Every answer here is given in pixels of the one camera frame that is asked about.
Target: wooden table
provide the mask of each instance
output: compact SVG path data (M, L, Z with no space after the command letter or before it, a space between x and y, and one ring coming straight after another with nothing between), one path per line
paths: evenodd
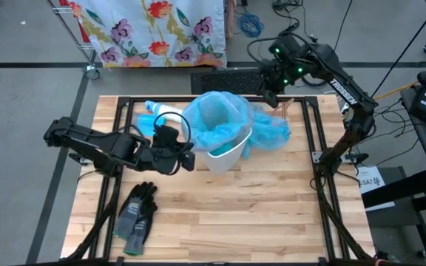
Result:
M327 145L332 146L344 132L337 99L333 95L317 98ZM94 129L112 131L117 100L118 96L100 96ZM166 104L182 109L188 103ZM134 110L146 113L142 103ZM313 112L309 114L319 150ZM289 106L287 121L292 134L282 149L255 149L248 160L241 159L222 175L211 174L199 160L195 171L181 169L171 177L125 168L118 211L130 190L142 181L158 187L155 201L159 210L144 255L124 254L125 241L114 237L110 260L124 256L127 262L316 262L319 256L326 257L317 193L309 185L313 172L299 103ZM83 167L81 173L91 170L92 166ZM354 175L351 165L341 166L340 171ZM70 255L92 227L101 180L102 176L91 174L78 184L62 257ZM374 255L358 184L340 174L335 180L344 224L365 251ZM340 257L334 226L332 233ZM105 235L106 226L98 256Z

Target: floral fabric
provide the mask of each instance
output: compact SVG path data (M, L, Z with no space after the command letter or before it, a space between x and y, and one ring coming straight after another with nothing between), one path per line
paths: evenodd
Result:
M72 0L104 67L226 67L223 0Z

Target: blue plastic bag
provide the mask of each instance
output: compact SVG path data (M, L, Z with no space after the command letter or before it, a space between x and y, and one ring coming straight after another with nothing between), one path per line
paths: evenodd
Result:
M266 151L282 148L287 143L291 134L287 121L282 118L267 115L260 106L251 104L250 107L254 114L252 134L241 156L249 158L251 147Z
M207 92L193 100L182 115L192 129L194 151L215 151L247 135L253 122L252 109L242 96L230 92ZM183 136L188 137L182 123Z

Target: work glove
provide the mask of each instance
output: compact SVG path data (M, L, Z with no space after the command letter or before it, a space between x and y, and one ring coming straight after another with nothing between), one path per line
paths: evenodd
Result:
M152 182L143 182L131 190L126 201L121 206L118 223L113 231L116 236L128 240L129 236L132 235L136 222L138 222L141 210L153 209L155 204L152 195L156 191L157 187Z
M144 243L151 231L152 218L157 209L158 207L153 202L152 197L142 205L138 219L134 225L134 231L129 236L124 247L124 253L129 255L141 255L143 253Z

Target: concrete floor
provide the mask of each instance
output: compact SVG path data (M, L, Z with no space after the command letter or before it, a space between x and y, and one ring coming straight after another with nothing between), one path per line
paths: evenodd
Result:
M0 0L0 63L84 62L74 43L51 13L45 1ZM342 17L348 6L343 0L305 0L306 26L319 42L334 45ZM288 25L278 18L270 1L249 0L248 11L260 17L265 29L261 37L272 37ZM303 11L294 15L303 21ZM77 32L74 19L65 16ZM422 0L355 0L339 40L337 53L343 62L358 62L362 67L347 68L366 91L375 90L388 68L372 67L368 62L392 62L405 48L426 19ZM303 35L303 28L297 30ZM228 41L229 62L251 62L245 47L251 39L242 34ZM402 62L426 61L422 46L426 44L426 27L414 41ZM267 45L260 47L267 56ZM53 176L58 149L48 149L42 135L55 118L70 116L79 92L83 72L73 68L4 68L0 65L0 265L24 264L33 240L44 199ZM415 80L426 68L396 68L378 95ZM89 126L99 95L189 94L189 75L207 69L100 69L101 79L89 81L82 97L78 123ZM169 81L169 87L163 84ZM322 92L331 90L321 88ZM308 87L286 88L289 94L320 93ZM388 106L399 98L386 98ZM378 119L377 134L400 125ZM414 133L398 140L392 136L369 141L360 146L370 154L367 164L380 161L381 154L397 154L408 149L416 139ZM407 175L426 169L422 147L390 160L383 166L403 166ZM59 258L80 171L67 160L61 176L53 212L47 226L39 262ZM376 245L396 257L422 249L414 228L372 228Z

